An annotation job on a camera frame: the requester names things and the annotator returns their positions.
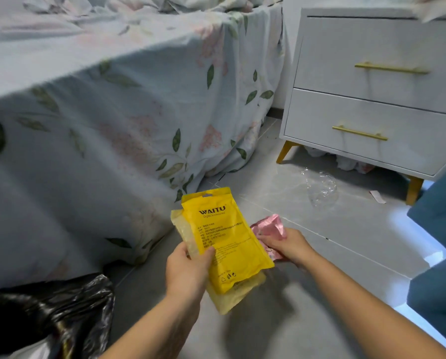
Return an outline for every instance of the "yellow plastic bag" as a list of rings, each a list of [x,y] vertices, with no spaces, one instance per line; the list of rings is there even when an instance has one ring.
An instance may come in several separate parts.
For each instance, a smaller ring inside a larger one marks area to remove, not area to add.
[[[173,225],[180,233],[181,238],[187,244],[188,253],[191,258],[196,258],[200,255],[198,247],[196,245],[195,237],[191,231],[190,223],[187,222],[183,216],[183,210],[172,210],[171,221]],[[240,281],[233,285],[231,289],[224,294],[217,294],[211,283],[208,282],[206,291],[211,300],[215,304],[216,309],[221,315],[227,314],[233,307],[244,299],[246,295],[256,286],[261,285],[266,280],[266,276],[263,272],[259,272],[257,275]]]
[[[229,187],[185,195],[181,204],[199,253],[209,246],[216,249],[210,282],[217,293],[275,266],[244,220]]]

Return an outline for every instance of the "hand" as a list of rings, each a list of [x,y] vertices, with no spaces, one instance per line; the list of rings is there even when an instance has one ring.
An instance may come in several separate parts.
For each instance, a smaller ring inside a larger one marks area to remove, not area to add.
[[[186,243],[180,243],[166,260],[166,295],[198,304],[208,282],[208,269],[215,248],[208,248],[197,259],[187,257]]]
[[[285,227],[285,231],[287,237],[283,240],[278,240],[271,235],[259,235],[258,239],[299,266],[307,265],[318,255],[299,230]]]

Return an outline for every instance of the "drawer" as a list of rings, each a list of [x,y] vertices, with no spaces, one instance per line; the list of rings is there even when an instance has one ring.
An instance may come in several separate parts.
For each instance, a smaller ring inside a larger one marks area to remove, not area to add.
[[[295,88],[446,113],[446,21],[308,17]],[[357,63],[424,68],[412,74]]]
[[[381,134],[387,141],[333,129]],[[446,114],[294,89],[285,136],[435,175],[446,163]]]

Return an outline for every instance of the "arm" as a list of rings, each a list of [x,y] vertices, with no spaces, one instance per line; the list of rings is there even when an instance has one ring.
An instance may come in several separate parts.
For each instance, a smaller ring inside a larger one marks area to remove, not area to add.
[[[200,313],[208,268],[215,254],[210,247],[191,261],[181,243],[166,262],[166,296],[131,327],[100,359],[174,359]]]
[[[446,349],[319,255],[300,231],[278,241],[259,237],[310,272],[318,288],[371,359],[446,359]]]

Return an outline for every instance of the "gold wooden leg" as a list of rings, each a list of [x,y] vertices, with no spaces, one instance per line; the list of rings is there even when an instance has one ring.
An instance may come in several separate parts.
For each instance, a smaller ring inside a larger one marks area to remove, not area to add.
[[[293,146],[302,146],[302,144],[297,144],[296,142],[292,141],[285,141],[283,148],[281,149],[280,155],[276,159],[277,164],[280,164],[284,160],[286,154],[291,150]]]
[[[417,197],[419,196],[419,192],[423,187],[424,179],[416,178],[414,176],[408,176],[408,178],[411,181],[407,190],[406,204],[414,205],[414,203],[416,203]]]

